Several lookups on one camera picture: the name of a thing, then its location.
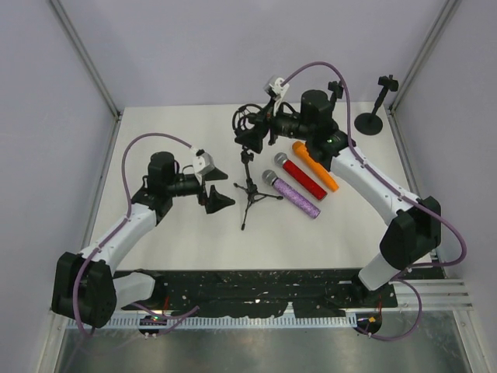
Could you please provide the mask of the black tripod stand shock mount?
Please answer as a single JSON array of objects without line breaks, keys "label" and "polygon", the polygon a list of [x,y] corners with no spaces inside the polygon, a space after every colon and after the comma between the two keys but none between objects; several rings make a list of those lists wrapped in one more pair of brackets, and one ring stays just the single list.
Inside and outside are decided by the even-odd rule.
[{"label": "black tripod stand shock mount", "polygon": [[[235,134],[236,128],[249,129],[248,125],[249,114],[257,113],[260,111],[262,107],[255,103],[246,103],[240,106],[233,114],[231,118],[231,126],[232,130]],[[235,188],[243,190],[247,197],[247,202],[244,210],[244,216],[241,223],[241,230],[244,231],[246,227],[247,216],[249,212],[249,208],[252,207],[257,202],[260,202],[266,198],[271,198],[274,200],[282,200],[283,197],[280,195],[274,195],[269,193],[262,193],[259,191],[258,186],[255,184],[252,174],[250,172],[249,164],[254,160],[255,154],[259,154],[260,152],[253,152],[245,147],[242,147],[240,152],[241,162],[244,166],[245,170],[245,185],[242,186],[238,183],[233,183]]]}]

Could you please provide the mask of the red microphone silver grille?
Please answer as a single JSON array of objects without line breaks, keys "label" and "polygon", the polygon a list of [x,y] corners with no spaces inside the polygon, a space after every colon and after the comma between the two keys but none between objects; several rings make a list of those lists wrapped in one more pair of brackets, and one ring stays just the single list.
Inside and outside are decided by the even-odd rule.
[{"label": "red microphone silver grille", "polygon": [[321,201],[327,197],[327,192],[319,186],[307,173],[291,161],[287,154],[278,152],[273,158],[275,164],[282,168],[288,175],[297,181],[316,200]]}]

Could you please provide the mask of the orange microphone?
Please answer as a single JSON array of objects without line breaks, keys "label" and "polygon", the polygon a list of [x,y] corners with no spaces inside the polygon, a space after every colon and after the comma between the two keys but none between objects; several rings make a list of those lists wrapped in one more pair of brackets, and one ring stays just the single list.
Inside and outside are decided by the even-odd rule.
[{"label": "orange microphone", "polygon": [[338,183],[330,173],[319,163],[317,163],[308,153],[306,145],[301,141],[292,144],[294,154],[332,191],[339,189]]}]

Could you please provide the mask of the black round-base mic stand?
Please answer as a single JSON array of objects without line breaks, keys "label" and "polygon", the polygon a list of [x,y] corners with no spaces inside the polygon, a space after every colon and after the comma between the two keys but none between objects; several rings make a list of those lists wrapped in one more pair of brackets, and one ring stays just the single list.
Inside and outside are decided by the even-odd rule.
[{"label": "black round-base mic stand", "polygon": [[343,97],[344,87],[341,81],[333,81],[328,83],[328,91],[331,92],[330,103],[335,105],[336,102]]}]

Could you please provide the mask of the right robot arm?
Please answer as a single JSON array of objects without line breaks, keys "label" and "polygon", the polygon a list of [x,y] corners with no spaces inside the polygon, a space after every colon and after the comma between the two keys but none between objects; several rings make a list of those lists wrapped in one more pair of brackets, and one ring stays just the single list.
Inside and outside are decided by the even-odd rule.
[{"label": "right robot arm", "polygon": [[355,141],[332,118],[333,106],[321,90],[301,96],[300,109],[271,96],[265,106],[248,103],[233,114],[235,142],[261,153],[264,138],[279,136],[305,142],[308,154],[327,171],[346,181],[381,216],[387,231],[380,252],[356,276],[351,296],[361,306],[379,297],[379,288],[440,245],[440,203],[422,199],[395,184],[371,164]]}]

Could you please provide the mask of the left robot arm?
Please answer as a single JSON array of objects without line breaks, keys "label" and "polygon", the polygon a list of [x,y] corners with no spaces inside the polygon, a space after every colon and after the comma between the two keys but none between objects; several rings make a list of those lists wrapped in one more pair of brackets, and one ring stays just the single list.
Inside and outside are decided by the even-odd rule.
[{"label": "left robot arm", "polygon": [[207,186],[228,175],[206,152],[193,159],[193,172],[181,173],[174,155],[151,156],[141,188],[130,200],[128,211],[102,238],[79,253],[64,253],[57,261],[51,309],[80,323],[101,328],[117,309],[142,302],[149,309],[165,303],[159,274],[135,270],[115,277],[117,267],[143,236],[168,214],[176,197],[195,196],[208,214],[234,204],[234,200]]}]

